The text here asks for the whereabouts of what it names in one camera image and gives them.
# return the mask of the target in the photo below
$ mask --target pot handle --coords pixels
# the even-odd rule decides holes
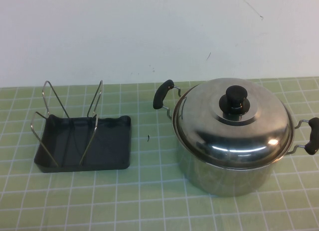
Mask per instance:
[[[306,145],[295,145],[294,149],[287,153],[288,155],[296,152],[297,148],[304,148],[310,155],[314,155],[319,150],[319,118],[315,117],[310,120],[301,120],[295,129],[298,129],[303,122],[308,123],[311,127],[310,140]]]
[[[168,93],[169,90],[176,88],[178,89],[178,96],[180,97],[180,88],[174,85],[172,80],[165,81],[155,93],[154,100],[153,100],[153,108],[155,110],[165,108],[167,110],[167,116],[171,119],[171,115],[169,114],[169,108],[164,106],[163,101]]]

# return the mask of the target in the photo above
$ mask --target green tiled countertop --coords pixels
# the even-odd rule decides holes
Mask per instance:
[[[319,116],[319,78],[253,80],[275,93],[294,122]],[[180,82],[182,93],[198,82]],[[284,157],[257,192],[217,198],[191,185],[175,158],[176,139],[164,110],[153,109],[160,84],[104,85],[100,117],[132,118],[126,170],[43,174],[33,164],[30,130],[45,114],[40,87],[0,89],[0,231],[288,231],[319,230],[319,155]],[[70,117],[86,115],[97,86],[55,87]],[[50,112],[63,110],[49,88]],[[173,107],[176,91],[165,104]],[[41,134],[44,120],[35,121]],[[305,144],[310,129],[296,130]]]

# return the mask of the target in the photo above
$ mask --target pot lid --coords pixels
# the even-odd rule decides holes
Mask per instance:
[[[278,160],[291,145],[291,118],[266,88],[220,78],[190,89],[173,114],[177,135],[199,159],[224,168],[252,169]]]

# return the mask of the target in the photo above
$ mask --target black tray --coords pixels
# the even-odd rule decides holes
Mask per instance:
[[[34,162],[44,173],[126,169],[130,165],[131,118],[59,118],[49,115]]]

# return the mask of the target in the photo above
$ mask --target black knob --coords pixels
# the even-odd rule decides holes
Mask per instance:
[[[232,85],[227,88],[226,94],[220,98],[219,107],[226,114],[246,114],[250,108],[247,95],[247,90],[244,87]]]

